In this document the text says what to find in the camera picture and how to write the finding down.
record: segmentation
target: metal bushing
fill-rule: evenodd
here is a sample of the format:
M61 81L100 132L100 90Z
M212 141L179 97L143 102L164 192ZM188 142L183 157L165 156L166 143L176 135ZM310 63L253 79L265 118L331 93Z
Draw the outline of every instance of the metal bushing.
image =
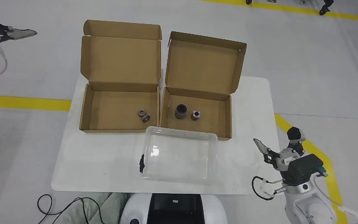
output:
M200 118L201 112L198 110L194 110L191 114L192 120L198 120Z
M145 114L143 117L142 117L142 121L143 123L147 122L150 120L150 116L148 114Z
M140 110L138 111L138 116L140 116L140 117L143 117L145 114L147 114L147 112L146 112L146 110L144 110L144 109L140 109Z
M177 119L183 119L183 118L185 118L186 112L187 112L186 106L184 104L179 104L179 105L177 105L177 107L175 109L174 116Z

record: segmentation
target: open cardboard box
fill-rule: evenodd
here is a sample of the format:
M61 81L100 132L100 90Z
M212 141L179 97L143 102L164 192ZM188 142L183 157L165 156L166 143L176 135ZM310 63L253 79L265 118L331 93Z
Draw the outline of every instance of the open cardboard box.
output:
M159 125L159 25L87 20L81 74L88 79L79 128L84 132L145 132ZM139 109L150 115L146 123Z
M238 87L245 52L245 43L172 32L160 127L232 138L230 94ZM174 115L178 104L187 106L184 119ZM196 121L193 110L201 111Z

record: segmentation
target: floor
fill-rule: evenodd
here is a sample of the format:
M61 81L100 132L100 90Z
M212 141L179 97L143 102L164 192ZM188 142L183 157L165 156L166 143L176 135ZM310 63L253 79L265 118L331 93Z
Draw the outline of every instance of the floor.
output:
M315 9L323 4L283 1L277 4ZM86 19L160 24L163 43L172 30L247 43L242 74L269 80L275 112L330 157L344 204L358 209L357 21L197 0L3 0L1 5L2 24L39 33L0 45L9 62L0 76L5 96L72 99ZM337 1L331 10L356 15L358 2ZM163 47L163 67L166 61ZM50 187L66 118L65 111L0 109L0 223L39 222L36 201L42 194L55 197L55 211L83 195ZM283 148L286 135L277 131ZM289 223L282 196L270 202L236 197L240 203L219 196L229 223Z

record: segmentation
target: transparent plastic bin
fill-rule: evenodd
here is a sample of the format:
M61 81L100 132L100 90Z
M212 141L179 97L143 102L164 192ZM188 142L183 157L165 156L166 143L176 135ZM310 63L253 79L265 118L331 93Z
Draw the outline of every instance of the transparent plastic bin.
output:
M142 177L193 184L215 184L216 134L148 127Z

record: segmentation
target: yellow tape stripe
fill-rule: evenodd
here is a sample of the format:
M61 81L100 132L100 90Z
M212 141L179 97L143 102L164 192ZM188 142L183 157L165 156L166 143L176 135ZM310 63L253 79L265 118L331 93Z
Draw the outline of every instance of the yellow tape stripe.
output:
M283 11L283 12L292 12L292 13L320 16L319 10L314 10L311 8L282 6L279 4L255 2L255 0L253 0L250 5L247 5L245 0L202 0L202 1L213 2L213 3L222 3L222 4L233 4L236 6L246 6L246 7L252 7L252 8L261 8L264 10L276 10L276 11ZM333 17L333 18L344 18L347 20L358 20L358 15L348 14L348 13L327 12L324 16Z
M69 111L70 100L0 96L0 108Z
M284 132L287 132L292 125L289 124L281 115L275 114L276 125L281 128ZM331 160L319 150L312 142L308 139L303 142L303 148L309 153L314 153L318 156L324 163L324 168L327 170L328 177L324 178L326 180L328 194L332 200L338 202L339 204L343 204L343 200L341 197L340 189L338 187L338 182L336 180L335 172L333 171L333 166ZM344 212L338 210L338 206L332 203L333 209L337 213L338 224L348 224L347 216Z

